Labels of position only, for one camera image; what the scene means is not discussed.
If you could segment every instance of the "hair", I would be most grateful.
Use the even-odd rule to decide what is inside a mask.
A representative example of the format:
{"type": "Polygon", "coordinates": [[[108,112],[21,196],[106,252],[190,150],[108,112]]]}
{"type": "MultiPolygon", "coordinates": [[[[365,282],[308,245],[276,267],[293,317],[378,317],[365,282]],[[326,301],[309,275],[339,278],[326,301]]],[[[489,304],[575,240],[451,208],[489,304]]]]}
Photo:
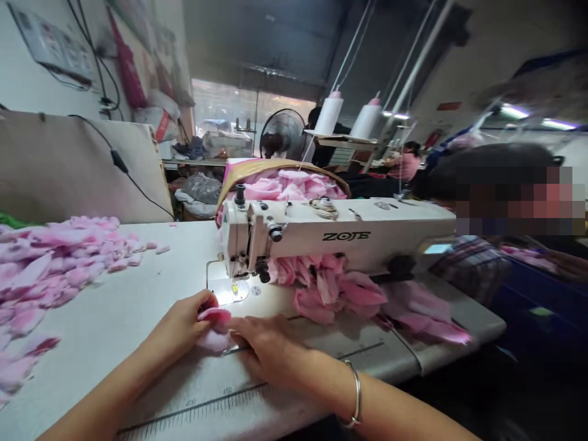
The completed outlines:
{"type": "Polygon", "coordinates": [[[407,143],[404,143],[404,148],[411,149],[412,154],[415,157],[421,157],[421,153],[420,153],[421,145],[418,142],[416,142],[416,141],[408,141],[407,143]]]}
{"type": "Polygon", "coordinates": [[[461,198],[461,190],[473,184],[514,189],[521,184],[546,183],[547,168],[553,166],[552,154],[542,145],[489,144],[440,159],[415,183],[413,193],[422,199],[453,201],[461,198]]]}
{"type": "Polygon", "coordinates": [[[323,110],[323,108],[321,106],[318,106],[312,109],[311,112],[308,114],[308,128],[310,130],[314,130],[314,127],[317,125],[321,110],[323,110]]]}

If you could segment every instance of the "industrial sewing machine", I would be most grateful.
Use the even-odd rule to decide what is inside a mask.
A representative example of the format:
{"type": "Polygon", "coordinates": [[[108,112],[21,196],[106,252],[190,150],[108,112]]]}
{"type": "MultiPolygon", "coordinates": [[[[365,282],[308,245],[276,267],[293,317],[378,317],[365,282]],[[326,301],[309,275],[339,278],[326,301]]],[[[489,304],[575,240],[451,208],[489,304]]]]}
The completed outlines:
{"type": "Polygon", "coordinates": [[[394,271],[399,258],[422,273],[455,241],[455,215],[428,202],[393,198],[245,201],[243,188],[223,204],[227,274],[270,281],[268,259],[343,253],[349,270],[375,276],[394,271]]]}

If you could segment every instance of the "plaid shirt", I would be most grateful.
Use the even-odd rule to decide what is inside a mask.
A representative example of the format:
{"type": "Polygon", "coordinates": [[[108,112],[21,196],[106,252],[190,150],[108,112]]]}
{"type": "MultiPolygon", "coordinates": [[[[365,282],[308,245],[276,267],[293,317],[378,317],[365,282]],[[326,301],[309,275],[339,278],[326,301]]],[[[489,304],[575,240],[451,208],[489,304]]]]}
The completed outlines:
{"type": "Polygon", "coordinates": [[[488,306],[508,275],[510,266],[509,259],[485,240],[477,236],[460,236],[430,271],[488,306]]]}

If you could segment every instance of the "pink shirt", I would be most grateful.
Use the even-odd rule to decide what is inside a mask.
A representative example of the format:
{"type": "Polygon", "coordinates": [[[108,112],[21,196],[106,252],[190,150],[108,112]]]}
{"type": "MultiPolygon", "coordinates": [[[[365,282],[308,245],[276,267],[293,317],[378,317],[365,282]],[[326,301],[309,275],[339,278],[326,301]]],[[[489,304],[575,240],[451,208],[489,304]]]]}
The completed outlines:
{"type": "Polygon", "coordinates": [[[388,176],[400,179],[400,169],[402,165],[402,181],[408,182],[415,177],[418,166],[421,165],[421,159],[414,156],[412,153],[405,153],[402,156],[397,157],[392,164],[393,166],[390,168],[388,176]]]}

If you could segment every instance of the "silver bangle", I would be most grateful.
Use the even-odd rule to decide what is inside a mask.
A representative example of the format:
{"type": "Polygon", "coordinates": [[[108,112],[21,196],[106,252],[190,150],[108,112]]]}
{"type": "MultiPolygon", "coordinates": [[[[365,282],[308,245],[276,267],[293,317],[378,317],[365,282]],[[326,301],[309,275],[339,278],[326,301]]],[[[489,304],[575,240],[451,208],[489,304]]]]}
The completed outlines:
{"type": "Polygon", "coordinates": [[[361,424],[360,412],[361,412],[361,383],[360,378],[357,375],[357,371],[351,364],[351,361],[344,360],[344,363],[349,366],[349,369],[353,372],[353,376],[355,377],[355,389],[356,389],[356,396],[355,396],[355,413],[351,417],[351,421],[347,424],[344,424],[343,427],[346,429],[353,429],[354,426],[361,424]]]}

